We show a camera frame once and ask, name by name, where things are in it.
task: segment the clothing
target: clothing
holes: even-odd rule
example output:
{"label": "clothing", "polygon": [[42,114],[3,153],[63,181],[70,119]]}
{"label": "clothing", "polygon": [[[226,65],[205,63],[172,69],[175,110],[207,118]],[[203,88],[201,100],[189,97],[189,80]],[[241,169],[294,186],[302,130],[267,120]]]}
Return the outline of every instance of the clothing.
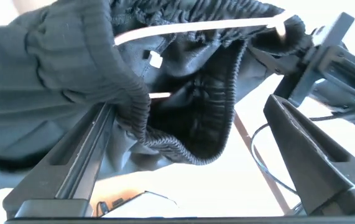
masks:
{"label": "clothing", "polygon": [[[273,71],[246,50],[295,53],[303,22],[169,34],[114,46],[145,26],[270,17],[283,9],[253,0],[59,0],[0,27],[0,189],[14,187],[96,103],[118,106],[100,177],[216,160],[234,104]],[[149,65],[159,53],[160,68]],[[172,92],[151,101],[149,93]]]}

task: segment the black device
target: black device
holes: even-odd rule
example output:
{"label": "black device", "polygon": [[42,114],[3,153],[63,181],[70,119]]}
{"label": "black device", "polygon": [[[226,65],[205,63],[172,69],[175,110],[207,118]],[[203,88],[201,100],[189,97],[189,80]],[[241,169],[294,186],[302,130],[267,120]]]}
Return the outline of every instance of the black device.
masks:
{"label": "black device", "polygon": [[113,107],[105,104],[95,106],[4,199],[6,223],[355,223],[355,157],[296,109],[310,95],[355,124],[355,56],[342,43],[353,21],[342,13],[331,26],[314,31],[320,43],[309,43],[288,60],[249,49],[284,75],[264,114],[307,216],[89,218],[114,121]]}

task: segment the cable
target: cable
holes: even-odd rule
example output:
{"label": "cable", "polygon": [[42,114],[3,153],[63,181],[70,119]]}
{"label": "cable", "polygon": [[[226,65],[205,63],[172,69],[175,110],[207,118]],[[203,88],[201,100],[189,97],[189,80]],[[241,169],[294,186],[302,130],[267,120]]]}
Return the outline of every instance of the cable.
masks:
{"label": "cable", "polygon": [[220,21],[187,22],[181,24],[167,24],[161,26],[145,27],[131,30],[115,37],[115,45],[121,45],[131,40],[151,37],[162,34],[174,34],[198,30],[227,29],[237,27],[267,26],[275,28],[281,40],[285,39],[286,30],[284,22],[294,14],[284,11],[274,17],[250,18],[250,19],[225,19]]}
{"label": "cable", "polygon": [[[350,118],[350,119],[353,119],[353,118],[355,118],[355,110],[351,110],[351,111],[347,111],[347,112],[343,112],[343,113],[336,113],[336,114],[331,115],[331,116],[324,116],[324,117],[320,117],[320,118],[310,118],[310,120],[311,121],[330,121],[332,119],[339,119],[339,118],[343,118],[343,119]],[[263,163],[257,157],[257,154],[259,154],[259,151],[254,147],[254,139],[258,135],[259,132],[261,132],[263,129],[265,129],[268,126],[269,126],[269,124],[263,124],[261,127],[259,127],[259,129],[257,129],[254,132],[254,134],[252,136],[252,139],[251,139],[251,154],[252,154],[252,157],[256,161],[256,164],[260,167],[260,169],[263,172],[265,172],[267,175],[269,175],[276,183],[280,184],[282,187],[284,187],[285,189],[287,189],[291,193],[293,193],[295,195],[298,195],[296,190],[292,189],[291,187],[289,187],[288,185],[283,183],[281,180],[276,178],[273,174],[271,174],[271,172],[268,170],[268,168],[266,168],[266,166],[263,165]]]}

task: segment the garment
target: garment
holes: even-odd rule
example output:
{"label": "garment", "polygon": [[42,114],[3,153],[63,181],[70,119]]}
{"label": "garment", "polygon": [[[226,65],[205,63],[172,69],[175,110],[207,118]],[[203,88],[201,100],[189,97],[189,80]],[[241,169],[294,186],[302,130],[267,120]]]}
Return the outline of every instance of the garment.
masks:
{"label": "garment", "polygon": [[[100,178],[203,165],[223,152],[234,104],[273,71],[247,51],[278,57],[308,41],[303,22],[169,34],[114,46],[145,26],[270,17],[283,9],[253,0],[59,0],[0,27],[0,189],[14,187],[91,106],[117,105]],[[160,68],[149,65],[159,53]],[[151,101],[149,93],[171,92]]]}

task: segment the brown strip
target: brown strip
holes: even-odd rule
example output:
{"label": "brown strip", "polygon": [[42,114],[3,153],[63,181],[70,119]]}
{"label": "brown strip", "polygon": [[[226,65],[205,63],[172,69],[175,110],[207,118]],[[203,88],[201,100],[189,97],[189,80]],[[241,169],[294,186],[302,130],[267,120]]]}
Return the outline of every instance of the brown strip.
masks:
{"label": "brown strip", "polygon": [[[244,124],[242,123],[241,119],[239,118],[236,111],[235,111],[234,124],[238,130],[238,133],[241,135],[242,140],[244,140],[245,145],[250,152],[251,151],[251,137],[247,133],[247,130],[246,130]],[[267,167],[264,163],[263,158],[259,154],[256,154],[256,155],[259,158],[259,160],[261,161],[261,163],[263,163],[263,165],[265,167]],[[287,201],[285,200],[284,195],[282,195],[281,190],[278,188],[277,183],[275,183],[275,181],[270,176],[268,176],[265,172],[263,172],[261,169],[260,169],[260,171],[262,172],[265,181],[269,185],[270,190],[274,194],[274,197],[277,200],[279,206],[281,207],[283,213],[287,214],[288,212],[290,212],[291,209],[290,209]]]}

